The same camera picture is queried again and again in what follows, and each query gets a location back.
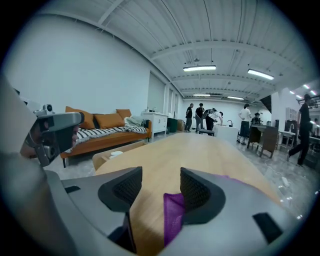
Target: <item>table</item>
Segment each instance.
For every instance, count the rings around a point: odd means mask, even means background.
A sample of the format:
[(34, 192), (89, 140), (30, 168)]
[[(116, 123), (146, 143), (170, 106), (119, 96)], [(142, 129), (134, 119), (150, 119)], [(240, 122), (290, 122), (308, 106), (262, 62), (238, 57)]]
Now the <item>table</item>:
[(260, 157), (264, 150), (267, 150), (271, 153), (270, 158), (272, 158), (276, 149), (277, 140), (278, 128), (267, 125), (252, 124), (246, 148), (249, 148), (250, 143), (252, 143), (252, 147), (254, 146), (253, 143), (257, 143), (256, 150), (258, 150), (258, 147), (261, 147)]
[(142, 188), (130, 209), (137, 254), (156, 255), (164, 247), (164, 193), (180, 193), (180, 168), (229, 175), (280, 200), (259, 170), (229, 143), (195, 133), (177, 133), (105, 162), (96, 175), (142, 166)]

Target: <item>light wood tabletop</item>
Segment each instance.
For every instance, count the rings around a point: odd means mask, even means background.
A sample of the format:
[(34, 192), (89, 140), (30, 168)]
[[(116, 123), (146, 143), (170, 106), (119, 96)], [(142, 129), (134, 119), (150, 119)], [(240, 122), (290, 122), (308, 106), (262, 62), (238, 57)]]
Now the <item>light wood tabletop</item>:
[(226, 141), (195, 133), (177, 133), (105, 162), (96, 175), (142, 166), (142, 188), (130, 209), (137, 254), (153, 256), (164, 248), (164, 193), (180, 191), (180, 168), (228, 175), (250, 184), (280, 204), (261, 172)]

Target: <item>gray robot arm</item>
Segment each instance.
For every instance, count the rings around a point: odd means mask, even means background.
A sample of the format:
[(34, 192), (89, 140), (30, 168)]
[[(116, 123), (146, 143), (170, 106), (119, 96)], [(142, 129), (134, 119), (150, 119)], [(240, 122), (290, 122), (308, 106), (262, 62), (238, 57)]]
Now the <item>gray robot arm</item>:
[(30, 131), (26, 143), (34, 148), (42, 167), (48, 166), (61, 152), (72, 147), (74, 127), (84, 122), (84, 114), (78, 112), (47, 114), (45, 110), (35, 111), (39, 125), (41, 142), (33, 140)]

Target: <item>purple cloth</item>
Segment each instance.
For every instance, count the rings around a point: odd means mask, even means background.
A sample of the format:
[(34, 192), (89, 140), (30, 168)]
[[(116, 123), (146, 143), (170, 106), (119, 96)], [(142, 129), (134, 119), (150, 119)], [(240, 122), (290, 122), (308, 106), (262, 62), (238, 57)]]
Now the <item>purple cloth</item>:
[[(236, 182), (244, 183), (238, 179), (230, 178), (228, 175), (216, 176), (228, 178)], [(185, 213), (184, 196), (179, 194), (163, 195), (164, 206), (164, 246), (166, 247), (180, 232), (182, 227), (182, 217)]]

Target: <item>striped blanket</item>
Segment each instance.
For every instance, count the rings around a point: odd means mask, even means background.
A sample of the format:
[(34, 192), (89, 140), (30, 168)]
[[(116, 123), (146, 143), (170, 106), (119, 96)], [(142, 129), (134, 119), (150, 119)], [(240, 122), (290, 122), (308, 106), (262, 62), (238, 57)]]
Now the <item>striped blanket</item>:
[(136, 134), (146, 134), (147, 129), (144, 127), (114, 127), (109, 129), (81, 129), (79, 128), (77, 135), (77, 140), (72, 148), (66, 150), (66, 153), (71, 153), (73, 148), (78, 144), (84, 143), (90, 139), (96, 139), (104, 136), (108, 136), (115, 133), (126, 133), (132, 132)]

